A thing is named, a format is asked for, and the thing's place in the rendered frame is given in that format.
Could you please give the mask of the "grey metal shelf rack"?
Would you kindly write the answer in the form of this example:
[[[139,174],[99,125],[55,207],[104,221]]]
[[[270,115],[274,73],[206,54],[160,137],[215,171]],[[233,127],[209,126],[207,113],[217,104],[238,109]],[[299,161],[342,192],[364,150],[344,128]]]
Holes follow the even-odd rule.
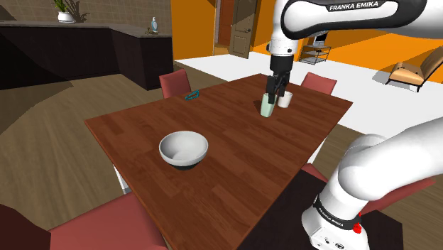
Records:
[[[311,35],[308,38],[307,45],[302,47],[299,61],[311,65],[326,61],[332,49],[331,46],[325,44],[327,35],[328,31]]]

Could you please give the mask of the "brown wooden door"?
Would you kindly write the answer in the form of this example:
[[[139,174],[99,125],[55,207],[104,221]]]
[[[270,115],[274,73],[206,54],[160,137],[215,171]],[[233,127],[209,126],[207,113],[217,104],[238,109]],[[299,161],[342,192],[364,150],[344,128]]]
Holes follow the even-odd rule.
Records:
[[[229,53],[248,59],[257,0],[234,0]]]

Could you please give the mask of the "white bowl with black base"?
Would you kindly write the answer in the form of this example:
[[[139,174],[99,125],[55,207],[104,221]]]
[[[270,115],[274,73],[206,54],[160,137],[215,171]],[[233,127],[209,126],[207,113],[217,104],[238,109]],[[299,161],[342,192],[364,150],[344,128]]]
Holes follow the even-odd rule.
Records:
[[[178,170],[194,168],[206,156],[207,139],[194,131],[176,131],[165,136],[158,149],[162,159]]]

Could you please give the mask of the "red dining chair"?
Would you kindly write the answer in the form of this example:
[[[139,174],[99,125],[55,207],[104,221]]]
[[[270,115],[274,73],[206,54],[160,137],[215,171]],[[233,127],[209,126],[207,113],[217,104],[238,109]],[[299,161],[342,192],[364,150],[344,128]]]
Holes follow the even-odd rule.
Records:
[[[324,183],[328,182],[328,179],[323,176],[311,163],[306,163],[303,165],[302,170],[309,173],[310,175],[316,177],[319,180],[322,180]],[[375,201],[370,201],[362,210],[361,214],[367,214],[369,212],[372,212],[374,210],[381,211],[393,203],[406,198],[418,191],[421,191],[433,184],[435,184],[436,181],[434,178],[425,178],[424,180],[417,181],[415,183],[411,183],[409,185],[399,187],[396,190],[393,190],[389,192],[387,195],[385,195],[383,198]]]
[[[301,83],[301,87],[316,90],[325,94],[331,94],[337,81],[308,72]]]
[[[168,250],[155,223],[132,192],[50,233],[50,250]]]
[[[191,92],[187,73],[184,69],[161,75],[159,80],[165,99]]]

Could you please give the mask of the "pale green cup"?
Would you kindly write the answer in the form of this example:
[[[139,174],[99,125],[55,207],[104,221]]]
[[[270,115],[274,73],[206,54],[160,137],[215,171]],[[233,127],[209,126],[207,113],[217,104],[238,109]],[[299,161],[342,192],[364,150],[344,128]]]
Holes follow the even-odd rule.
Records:
[[[273,95],[273,103],[269,102],[269,93],[263,94],[261,102],[261,116],[269,117],[273,113],[273,109],[277,100],[277,96]]]

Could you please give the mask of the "white cup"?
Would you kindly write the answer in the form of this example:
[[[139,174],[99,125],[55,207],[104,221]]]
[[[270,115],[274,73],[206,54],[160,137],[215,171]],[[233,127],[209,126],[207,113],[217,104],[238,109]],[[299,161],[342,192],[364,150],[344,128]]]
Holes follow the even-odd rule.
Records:
[[[278,106],[281,108],[288,108],[291,99],[292,99],[292,93],[289,91],[285,91],[284,95],[278,98]]]

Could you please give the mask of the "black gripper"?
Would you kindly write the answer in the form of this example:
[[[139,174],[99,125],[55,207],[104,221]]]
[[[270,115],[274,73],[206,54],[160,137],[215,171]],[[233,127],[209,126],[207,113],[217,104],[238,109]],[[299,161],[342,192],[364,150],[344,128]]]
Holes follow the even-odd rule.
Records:
[[[273,72],[273,76],[267,76],[266,93],[268,94],[268,103],[275,104],[275,92],[278,83],[278,96],[283,97],[285,94],[285,88],[287,87],[290,79],[290,71],[294,61],[294,55],[279,56],[271,55],[270,58],[270,70]]]

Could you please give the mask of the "dark kitchen counter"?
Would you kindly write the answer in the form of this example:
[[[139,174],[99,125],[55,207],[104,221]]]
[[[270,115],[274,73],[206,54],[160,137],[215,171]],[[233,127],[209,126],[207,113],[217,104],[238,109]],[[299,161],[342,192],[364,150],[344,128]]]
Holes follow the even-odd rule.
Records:
[[[122,23],[60,23],[20,16],[18,0],[0,0],[0,90],[122,74],[160,86],[173,71],[169,33]]]

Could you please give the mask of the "dark robot stand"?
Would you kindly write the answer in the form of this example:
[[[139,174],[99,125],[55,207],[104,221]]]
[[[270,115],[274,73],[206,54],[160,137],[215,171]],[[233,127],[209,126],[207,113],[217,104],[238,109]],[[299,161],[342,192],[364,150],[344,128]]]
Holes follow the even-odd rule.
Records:
[[[317,250],[302,227],[302,213],[326,183],[300,170],[237,250]],[[404,250],[402,224],[374,210],[361,217],[370,250]]]

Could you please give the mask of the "brown wooden dining table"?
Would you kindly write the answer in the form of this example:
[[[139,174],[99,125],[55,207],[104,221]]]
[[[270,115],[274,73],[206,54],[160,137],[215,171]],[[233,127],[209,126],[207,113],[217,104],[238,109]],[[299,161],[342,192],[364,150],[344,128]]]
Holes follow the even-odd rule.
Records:
[[[267,77],[252,75],[86,120],[88,129],[173,250],[235,250],[308,162],[351,102],[288,85],[292,100],[261,116]],[[209,143],[191,170],[160,141],[196,131]]]

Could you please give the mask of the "tan lounge chair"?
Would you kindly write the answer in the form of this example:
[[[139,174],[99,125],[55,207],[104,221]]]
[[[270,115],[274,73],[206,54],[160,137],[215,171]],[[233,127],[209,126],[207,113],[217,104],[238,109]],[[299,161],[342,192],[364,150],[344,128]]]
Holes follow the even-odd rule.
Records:
[[[421,63],[414,66],[406,62],[398,62],[390,72],[386,85],[390,82],[400,82],[410,86],[415,86],[417,92],[430,76],[443,65],[443,46],[434,49]]]

